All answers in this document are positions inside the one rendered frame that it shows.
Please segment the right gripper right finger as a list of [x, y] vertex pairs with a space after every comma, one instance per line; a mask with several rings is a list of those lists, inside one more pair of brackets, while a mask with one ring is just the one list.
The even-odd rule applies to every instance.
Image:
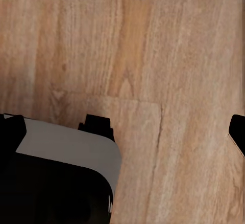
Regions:
[[229, 134], [245, 156], [245, 116], [232, 116]]

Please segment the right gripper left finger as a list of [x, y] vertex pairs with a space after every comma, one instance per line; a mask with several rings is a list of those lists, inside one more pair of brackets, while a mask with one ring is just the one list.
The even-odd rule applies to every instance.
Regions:
[[0, 176], [27, 133], [23, 115], [0, 120]]

